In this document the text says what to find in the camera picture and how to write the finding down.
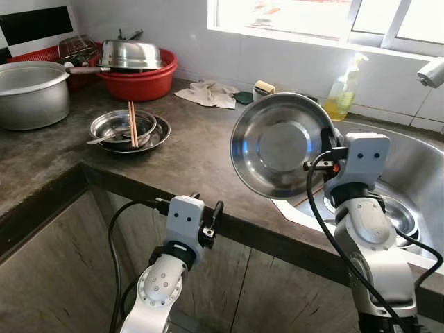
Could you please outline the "shallow steel dish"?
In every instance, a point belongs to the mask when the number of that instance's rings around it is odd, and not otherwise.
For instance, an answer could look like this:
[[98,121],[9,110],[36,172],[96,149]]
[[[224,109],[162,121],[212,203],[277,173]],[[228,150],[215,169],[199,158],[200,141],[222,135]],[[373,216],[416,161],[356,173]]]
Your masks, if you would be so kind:
[[[321,149],[320,131],[335,124],[313,99],[273,93],[248,105],[230,136],[230,159],[242,183],[260,196],[289,199],[307,190],[302,164]],[[337,144],[341,134],[337,131]]]
[[145,146],[136,148],[136,149],[128,149],[121,150],[115,149],[110,146],[105,146],[104,144],[97,144],[98,147],[101,147],[105,151],[113,152],[113,153],[143,153],[147,152],[155,147],[161,146],[162,143],[171,136],[171,126],[169,126],[168,121],[164,119],[164,117],[160,117],[159,115],[155,115],[155,120],[157,121],[157,127],[152,131],[149,140]]

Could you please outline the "steel bowl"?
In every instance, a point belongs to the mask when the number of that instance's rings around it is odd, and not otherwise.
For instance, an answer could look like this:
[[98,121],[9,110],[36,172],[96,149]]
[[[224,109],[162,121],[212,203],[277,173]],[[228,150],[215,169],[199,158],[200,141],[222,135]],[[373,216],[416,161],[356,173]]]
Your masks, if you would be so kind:
[[382,196],[386,206],[386,216],[397,231],[403,232],[416,241],[422,240],[418,222],[410,210],[401,202],[390,196]]
[[139,134],[136,147],[131,145],[130,117],[126,109],[111,111],[95,118],[89,127],[89,133],[92,139],[114,134],[113,137],[109,137],[100,144],[117,150],[134,150],[149,142],[151,133],[158,127],[159,120],[153,114],[137,111],[135,121],[137,134]]

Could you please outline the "yellow dish soap bottle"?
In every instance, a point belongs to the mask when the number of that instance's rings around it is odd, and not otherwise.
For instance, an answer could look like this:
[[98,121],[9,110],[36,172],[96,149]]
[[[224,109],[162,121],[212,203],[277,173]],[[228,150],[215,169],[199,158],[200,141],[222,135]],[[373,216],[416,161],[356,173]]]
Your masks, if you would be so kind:
[[337,77],[331,86],[329,95],[327,95],[323,104],[323,109],[332,120],[344,120],[351,110],[356,95],[359,65],[367,60],[369,58],[363,53],[355,53],[345,73]]

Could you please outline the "stainless steel sink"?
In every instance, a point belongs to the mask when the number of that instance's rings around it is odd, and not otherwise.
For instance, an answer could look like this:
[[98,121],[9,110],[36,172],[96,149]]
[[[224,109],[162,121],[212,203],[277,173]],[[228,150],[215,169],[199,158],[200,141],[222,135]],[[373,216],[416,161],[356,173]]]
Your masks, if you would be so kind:
[[[386,158],[384,173],[377,179],[375,193],[390,196],[404,204],[415,216],[423,244],[444,254],[444,152],[441,147],[423,142],[418,137],[383,129],[375,125],[355,123],[355,121],[335,121],[336,129],[345,135],[353,131],[371,131],[389,137],[390,152]],[[323,198],[323,184],[315,180],[315,203],[327,222],[327,228],[335,232],[335,208]],[[307,226],[321,233],[323,231],[311,212],[304,194],[291,200],[271,200],[280,213],[289,221]],[[435,257],[427,250],[413,246],[409,242],[396,242],[397,250],[412,266],[426,270],[432,267]]]

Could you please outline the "green scouring pad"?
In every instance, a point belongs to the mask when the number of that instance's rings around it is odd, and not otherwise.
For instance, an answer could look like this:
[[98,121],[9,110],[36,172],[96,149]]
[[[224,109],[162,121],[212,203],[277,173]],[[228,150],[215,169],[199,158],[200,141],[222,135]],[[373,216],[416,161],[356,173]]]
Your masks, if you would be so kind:
[[253,92],[236,92],[232,97],[240,105],[250,105],[255,100]]

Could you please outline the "crumpled beige cloth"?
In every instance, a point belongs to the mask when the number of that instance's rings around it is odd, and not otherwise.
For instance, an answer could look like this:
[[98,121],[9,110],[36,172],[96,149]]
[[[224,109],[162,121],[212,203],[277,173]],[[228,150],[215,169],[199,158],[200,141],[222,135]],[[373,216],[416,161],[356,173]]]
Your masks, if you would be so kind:
[[240,92],[230,85],[222,85],[215,80],[200,80],[190,83],[187,89],[174,93],[175,96],[191,101],[203,107],[235,109],[235,93]]

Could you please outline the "steel spoon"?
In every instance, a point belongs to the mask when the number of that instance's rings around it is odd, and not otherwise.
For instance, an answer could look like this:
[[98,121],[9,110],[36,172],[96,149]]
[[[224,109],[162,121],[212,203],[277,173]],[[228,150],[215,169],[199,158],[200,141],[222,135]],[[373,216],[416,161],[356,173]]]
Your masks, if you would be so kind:
[[122,130],[118,131],[112,131],[110,134],[104,136],[104,137],[98,137],[98,139],[90,140],[89,142],[86,142],[87,145],[98,145],[101,142],[106,142],[109,139],[112,139],[112,137],[118,137],[118,136],[124,136],[125,133]]

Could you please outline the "grey faucet with spray head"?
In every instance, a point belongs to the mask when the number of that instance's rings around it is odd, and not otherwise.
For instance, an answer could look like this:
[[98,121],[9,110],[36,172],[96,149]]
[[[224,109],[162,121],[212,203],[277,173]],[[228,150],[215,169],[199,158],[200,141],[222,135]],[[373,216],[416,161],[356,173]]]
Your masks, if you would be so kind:
[[444,66],[444,58],[434,58],[425,64],[424,67],[416,72],[421,85],[426,87],[438,88],[443,83],[442,70]]

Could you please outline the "red plastic basin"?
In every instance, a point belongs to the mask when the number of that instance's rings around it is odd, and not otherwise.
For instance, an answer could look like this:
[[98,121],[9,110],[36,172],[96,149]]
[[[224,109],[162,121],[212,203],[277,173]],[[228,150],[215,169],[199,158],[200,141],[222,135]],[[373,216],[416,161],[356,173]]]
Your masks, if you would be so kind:
[[164,67],[144,73],[99,73],[109,93],[120,101],[155,101],[172,89],[173,74],[178,68],[178,57],[167,49],[161,50]]

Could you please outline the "large aluminium pot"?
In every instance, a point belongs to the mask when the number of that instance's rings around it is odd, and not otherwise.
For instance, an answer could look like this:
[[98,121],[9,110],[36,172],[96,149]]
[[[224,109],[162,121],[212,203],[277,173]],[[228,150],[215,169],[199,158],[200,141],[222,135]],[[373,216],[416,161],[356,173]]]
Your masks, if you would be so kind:
[[69,115],[66,67],[23,61],[0,65],[0,129],[35,130]]

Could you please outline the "red plastic basket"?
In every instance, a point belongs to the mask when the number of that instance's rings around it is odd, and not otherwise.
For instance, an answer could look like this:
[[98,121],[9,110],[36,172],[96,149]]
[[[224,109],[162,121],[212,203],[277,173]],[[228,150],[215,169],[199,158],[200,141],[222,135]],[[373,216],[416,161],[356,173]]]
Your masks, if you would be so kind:
[[[58,60],[58,58],[60,58],[60,55],[58,55],[58,47],[51,46],[42,50],[33,51],[32,53],[6,58],[4,62],[55,61]],[[93,83],[99,82],[101,82],[101,79],[97,75],[71,76],[66,80],[67,88],[69,88],[70,92],[80,91],[81,89],[85,89],[85,87],[93,85]]]

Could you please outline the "grey window frame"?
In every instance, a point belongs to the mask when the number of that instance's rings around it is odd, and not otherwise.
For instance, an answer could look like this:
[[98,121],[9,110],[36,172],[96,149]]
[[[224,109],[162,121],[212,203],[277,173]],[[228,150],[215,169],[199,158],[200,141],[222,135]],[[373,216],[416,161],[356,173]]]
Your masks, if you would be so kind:
[[288,42],[444,56],[444,0],[207,0],[208,28]]

